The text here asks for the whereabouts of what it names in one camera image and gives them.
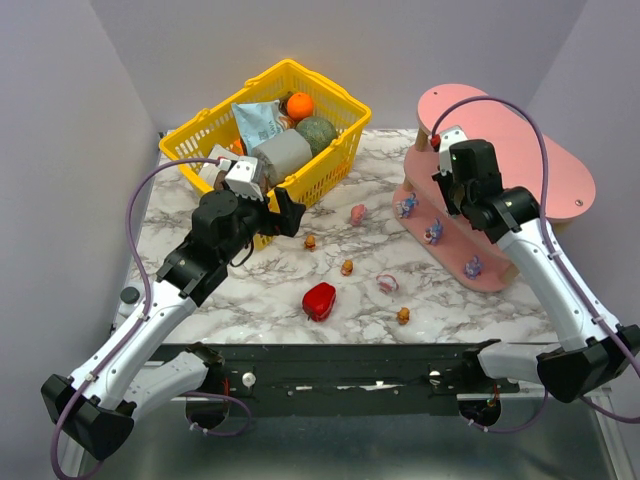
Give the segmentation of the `pink pig toy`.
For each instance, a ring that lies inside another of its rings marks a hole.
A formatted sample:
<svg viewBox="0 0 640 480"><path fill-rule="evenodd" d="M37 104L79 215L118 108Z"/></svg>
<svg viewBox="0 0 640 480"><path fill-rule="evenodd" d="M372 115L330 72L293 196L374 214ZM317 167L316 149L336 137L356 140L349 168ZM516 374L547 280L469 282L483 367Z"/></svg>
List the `pink pig toy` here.
<svg viewBox="0 0 640 480"><path fill-rule="evenodd" d="M355 205L351 209L350 224L352 226L359 226L366 217L367 208L364 204Z"/></svg>

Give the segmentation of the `purple bunny toy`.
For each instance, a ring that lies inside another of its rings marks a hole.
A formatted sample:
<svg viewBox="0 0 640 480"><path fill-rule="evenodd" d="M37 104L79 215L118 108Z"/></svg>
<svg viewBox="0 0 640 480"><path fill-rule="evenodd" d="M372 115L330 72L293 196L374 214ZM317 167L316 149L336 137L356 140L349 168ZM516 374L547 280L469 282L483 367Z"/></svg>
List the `purple bunny toy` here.
<svg viewBox="0 0 640 480"><path fill-rule="evenodd" d="M464 266L463 273L466 278L475 280L482 274L483 263L477 255L474 255Z"/></svg>

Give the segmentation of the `pink ring toy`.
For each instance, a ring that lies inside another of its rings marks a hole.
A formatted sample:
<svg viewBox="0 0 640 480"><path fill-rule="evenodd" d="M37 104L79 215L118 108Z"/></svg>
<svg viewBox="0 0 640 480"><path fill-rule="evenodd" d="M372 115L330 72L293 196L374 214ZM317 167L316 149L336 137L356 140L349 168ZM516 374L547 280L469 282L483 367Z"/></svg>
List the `pink ring toy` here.
<svg viewBox="0 0 640 480"><path fill-rule="evenodd" d="M382 273L376 276L376 283L379 290L384 294L393 293L398 290L399 284L393 275Z"/></svg>

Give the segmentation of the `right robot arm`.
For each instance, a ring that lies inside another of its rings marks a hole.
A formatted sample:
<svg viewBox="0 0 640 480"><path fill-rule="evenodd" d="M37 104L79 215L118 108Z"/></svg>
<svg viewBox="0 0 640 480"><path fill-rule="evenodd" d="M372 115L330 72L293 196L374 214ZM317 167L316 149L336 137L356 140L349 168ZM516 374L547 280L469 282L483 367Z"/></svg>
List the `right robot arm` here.
<svg viewBox="0 0 640 480"><path fill-rule="evenodd" d="M493 145L455 131L431 141L448 211L499 247L545 309L558 341L549 346L491 343L476 361L488 378L538 383L571 403L618 377L639 351L639 328L623 326L560 249L540 205L524 187L506 188Z"/></svg>

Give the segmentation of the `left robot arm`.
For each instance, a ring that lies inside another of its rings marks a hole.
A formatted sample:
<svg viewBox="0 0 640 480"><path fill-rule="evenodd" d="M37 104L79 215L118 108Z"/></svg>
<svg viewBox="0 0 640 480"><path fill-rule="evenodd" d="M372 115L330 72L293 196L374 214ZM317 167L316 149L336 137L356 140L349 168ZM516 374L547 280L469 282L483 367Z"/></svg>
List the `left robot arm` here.
<svg viewBox="0 0 640 480"><path fill-rule="evenodd" d="M149 387L134 378L183 320L227 278L231 261L257 234L293 237L306 208L283 188L279 209L230 190L205 194L192 213L192 228L165 259L143 301L121 327L69 376L51 375L41 387L58 433L66 433L98 461L129 437L145 407L197 389L209 362L187 351Z"/></svg>

